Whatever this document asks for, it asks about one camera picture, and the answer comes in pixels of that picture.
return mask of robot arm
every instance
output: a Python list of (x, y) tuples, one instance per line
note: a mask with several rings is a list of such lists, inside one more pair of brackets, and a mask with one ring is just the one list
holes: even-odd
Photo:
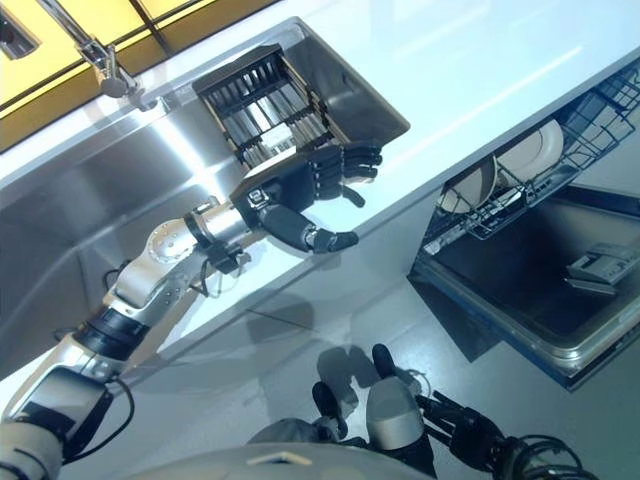
[(230, 273), (242, 245), (259, 230), (314, 253), (357, 243), (354, 232), (318, 228), (300, 212), (341, 194), (362, 206), (344, 181), (375, 176), (379, 154), (365, 143), (302, 152), (251, 171), (229, 202), (159, 225), (120, 273), (102, 310), (65, 336), (10, 401), (0, 423), (0, 478), (54, 479), (63, 461), (86, 447), (113, 399), (106, 384), (123, 372), (203, 262)]

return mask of kitchen sink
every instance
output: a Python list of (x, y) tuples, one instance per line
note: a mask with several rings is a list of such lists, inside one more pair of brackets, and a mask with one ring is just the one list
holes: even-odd
[(113, 274), (153, 227), (246, 174), (193, 82), (261, 45), (279, 45), (344, 134), (388, 143), (408, 123), (302, 21), (292, 18), (212, 59), (130, 111), (37, 159), (0, 189), (0, 378), (95, 312)]

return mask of wire rack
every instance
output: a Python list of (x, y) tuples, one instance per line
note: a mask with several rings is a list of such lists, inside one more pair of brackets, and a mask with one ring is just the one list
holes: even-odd
[(194, 88), (248, 169), (347, 140), (279, 45), (254, 49)]
[(562, 129), (564, 146), (553, 166), (525, 180), (496, 161), (496, 186), (480, 206), (456, 190), (458, 183), (445, 184), (443, 191), (449, 204), (445, 210), (443, 194), (427, 228), (424, 250), (435, 255), (466, 233), (484, 240), (509, 225), (631, 135), (635, 125), (640, 124), (639, 106), (640, 62), (636, 62), (554, 114)]

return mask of white plate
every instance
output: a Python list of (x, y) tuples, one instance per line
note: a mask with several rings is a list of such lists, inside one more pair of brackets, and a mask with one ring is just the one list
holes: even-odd
[[(531, 180), (560, 159), (564, 137), (558, 122), (551, 120), (496, 160), (521, 182)], [(515, 187), (518, 180), (504, 171), (498, 173), (501, 185)]]
[(471, 171), (459, 175), (453, 185), (446, 187), (440, 196), (440, 208), (451, 213), (467, 213), (486, 202), (496, 185), (496, 163), (493, 156), (487, 157)]

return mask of dishwasher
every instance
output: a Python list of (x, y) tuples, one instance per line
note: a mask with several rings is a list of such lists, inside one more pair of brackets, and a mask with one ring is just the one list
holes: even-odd
[[(637, 60), (448, 181), (412, 270), (568, 390), (640, 335), (639, 105)], [(526, 172), (510, 154), (549, 128)], [(623, 150), (635, 192), (584, 186)]]

